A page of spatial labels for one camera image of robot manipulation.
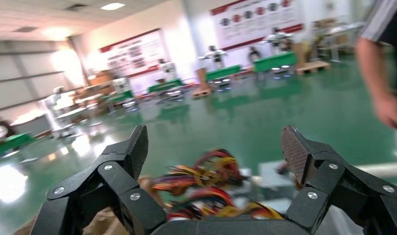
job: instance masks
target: cardboard box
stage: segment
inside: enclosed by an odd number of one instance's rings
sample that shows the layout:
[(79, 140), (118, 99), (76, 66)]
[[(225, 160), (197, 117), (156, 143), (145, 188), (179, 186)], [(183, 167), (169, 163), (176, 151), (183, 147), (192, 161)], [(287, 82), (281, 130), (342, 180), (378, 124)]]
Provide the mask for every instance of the cardboard box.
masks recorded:
[(103, 76), (99, 76), (99, 77), (97, 76), (93, 78), (92, 80), (90, 80), (90, 84), (92, 86), (95, 86), (95, 85), (100, 85), (102, 83), (110, 82), (111, 80), (113, 80), (113, 76), (111, 74), (106, 74)]

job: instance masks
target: black sleeve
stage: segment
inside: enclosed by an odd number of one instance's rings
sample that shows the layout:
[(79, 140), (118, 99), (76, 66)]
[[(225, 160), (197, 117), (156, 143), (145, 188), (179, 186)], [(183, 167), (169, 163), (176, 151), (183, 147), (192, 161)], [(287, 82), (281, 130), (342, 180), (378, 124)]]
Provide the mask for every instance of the black sleeve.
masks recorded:
[(360, 37), (397, 46), (397, 0), (375, 0)]

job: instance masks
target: robotic hand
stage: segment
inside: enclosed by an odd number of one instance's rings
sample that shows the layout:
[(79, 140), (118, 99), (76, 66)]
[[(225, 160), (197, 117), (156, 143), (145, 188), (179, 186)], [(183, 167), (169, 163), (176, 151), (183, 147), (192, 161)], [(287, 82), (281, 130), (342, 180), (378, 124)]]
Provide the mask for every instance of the robotic hand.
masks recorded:
[(366, 235), (397, 235), (397, 187), (343, 160), (328, 144), (282, 131), (283, 155), (302, 186), (284, 219), (246, 217), (167, 221), (161, 206), (136, 182), (148, 154), (146, 126), (107, 146), (94, 164), (47, 192), (32, 235), (78, 235), (97, 212), (111, 207), (133, 235), (312, 235), (331, 205)]

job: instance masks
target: ceiling light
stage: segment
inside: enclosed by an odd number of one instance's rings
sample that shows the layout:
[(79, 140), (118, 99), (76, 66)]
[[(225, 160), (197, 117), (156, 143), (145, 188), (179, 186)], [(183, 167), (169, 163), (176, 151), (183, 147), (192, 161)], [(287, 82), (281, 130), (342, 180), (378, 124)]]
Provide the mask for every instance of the ceiling light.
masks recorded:
[(65, 39), (71, 35), (71, 31), (66, 28), (48, 28), (43, 33), (53, 39)]
[(102, 10), (107, 10), (107, 11), (113, 11), (113, 10), (116, 10), (116, 9), (121, 8), (123, 6), (125, 6), (125, 4), (115, 2), (115, 3), (108, 4), (108, 5), (104, 6), (104, 7), (101, 7), (101, 9)]

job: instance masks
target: wall poster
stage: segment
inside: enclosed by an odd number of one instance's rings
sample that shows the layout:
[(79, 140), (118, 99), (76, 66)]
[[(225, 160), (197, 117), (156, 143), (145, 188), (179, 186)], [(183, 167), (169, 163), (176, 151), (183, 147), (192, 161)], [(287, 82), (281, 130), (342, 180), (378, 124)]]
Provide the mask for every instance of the wall poster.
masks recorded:
[(252, 44), (278, 27), (292, 33), (303, 29), (300, 0), (238, 0), (210, 10), (219, 47), (224, 50)]
[(158, 70), (158, 59), (167, 59), (160, 29), (99, 49), (108, 67), (119, 77)]

